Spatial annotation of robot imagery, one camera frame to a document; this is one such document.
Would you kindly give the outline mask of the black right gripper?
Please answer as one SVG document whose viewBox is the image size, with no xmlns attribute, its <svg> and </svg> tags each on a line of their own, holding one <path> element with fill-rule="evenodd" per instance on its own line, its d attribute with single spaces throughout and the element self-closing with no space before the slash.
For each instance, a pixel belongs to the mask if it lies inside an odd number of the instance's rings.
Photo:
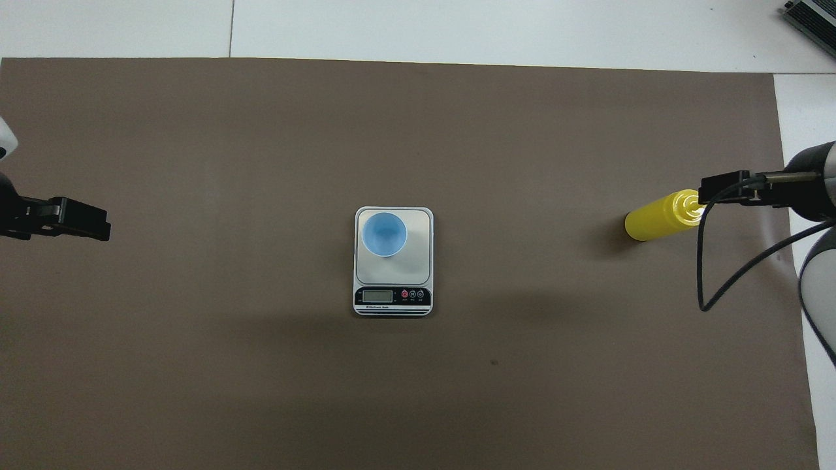
<svg viewBox="0 0 836 470">
<path fill-rule="evenodd" d="M 792 157 L 781 172 L 764 172 L 765 182 L 755 190 L 753 206 L 790 208 L 811 222 L 835 217 L 835 146 L 818 145 Z M 701 205 L 716 198 L 716 204 L 747 204 L 753 190 L 741 185 L 749 170 L 735 170 L 702 178 L 698 200 Z"/>
</svg>

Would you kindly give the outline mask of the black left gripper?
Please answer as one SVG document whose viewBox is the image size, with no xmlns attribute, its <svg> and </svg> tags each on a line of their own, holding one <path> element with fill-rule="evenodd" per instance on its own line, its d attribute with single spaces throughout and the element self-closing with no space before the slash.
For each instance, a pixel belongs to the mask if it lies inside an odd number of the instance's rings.
<svg viewBox="0 0 836 470">
<path fill-rule="evenodd" d="M 51 206 L 47 229 L 42 209 Z M 11 180 L 1 173 L 1 235 L 29 241 L 33 235 L 92 238 L 110 241 L 108 212 L 67 197 L 40 200 L 20 196 Z"/>
</svg>

